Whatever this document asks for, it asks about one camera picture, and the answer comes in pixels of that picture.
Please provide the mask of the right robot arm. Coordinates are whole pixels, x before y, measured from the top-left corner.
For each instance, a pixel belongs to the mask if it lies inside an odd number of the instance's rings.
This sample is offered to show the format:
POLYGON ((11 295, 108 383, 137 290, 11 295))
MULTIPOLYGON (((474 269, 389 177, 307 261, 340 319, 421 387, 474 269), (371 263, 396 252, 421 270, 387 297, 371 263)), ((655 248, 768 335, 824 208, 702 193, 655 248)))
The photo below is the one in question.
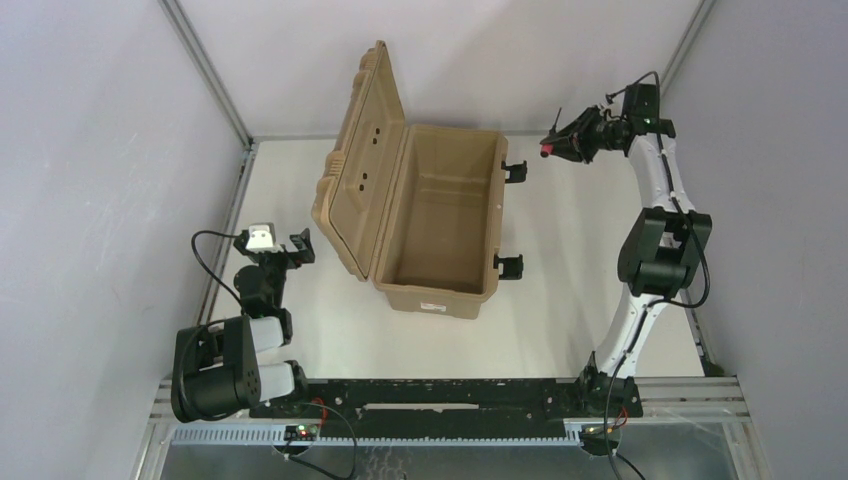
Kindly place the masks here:
POLYGON ((694 207, 676 161, 676 130, 660 113, 660 89, 634 83, 619 91, 623 103, 610 112, 614 94, 584 110, 563 128, 551 127, 540 155, 590 164, 600 151, 620 151, 633 169, 641 210, 617 260, 623 285, 610 328, 575 383, 580 409, 593 417, 638 410, 635 371, 659 314, 678 300, 696 274, 707 275, 705 247, 710 215, 694 207))

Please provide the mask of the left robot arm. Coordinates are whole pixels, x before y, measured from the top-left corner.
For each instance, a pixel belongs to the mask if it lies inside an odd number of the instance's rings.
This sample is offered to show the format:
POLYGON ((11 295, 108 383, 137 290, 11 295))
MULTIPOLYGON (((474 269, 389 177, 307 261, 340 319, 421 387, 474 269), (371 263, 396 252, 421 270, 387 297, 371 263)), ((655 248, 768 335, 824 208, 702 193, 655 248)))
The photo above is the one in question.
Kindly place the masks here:
POLYGON ((277 242, 270 223, 253 224, 228 238, 249 261, 224 287, 239 313, 177 333, 170 402, 182 423, 218 421, 264 403, 308 399, 297 361, 263 364, 259 356, 293 338, 292 316, 282 300, 288 272, 315 260, 310 231, 290 235, 293 251, 277 242))

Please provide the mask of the red handled screwdriver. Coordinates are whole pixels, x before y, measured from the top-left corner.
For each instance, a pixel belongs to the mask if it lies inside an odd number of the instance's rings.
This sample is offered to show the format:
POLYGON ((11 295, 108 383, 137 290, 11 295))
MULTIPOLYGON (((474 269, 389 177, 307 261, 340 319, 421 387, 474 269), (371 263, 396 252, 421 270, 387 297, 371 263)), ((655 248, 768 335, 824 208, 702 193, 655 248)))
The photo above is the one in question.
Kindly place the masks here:
POLYGON ((540 141, 540 156, 542 158, 547 158, 551 156, 554 152, 557 141, 558 121, 560 119, 561 113, 562 108, 559 107, 554 121, 552 122, 552 125, 548 130, 547 135, 540 141))

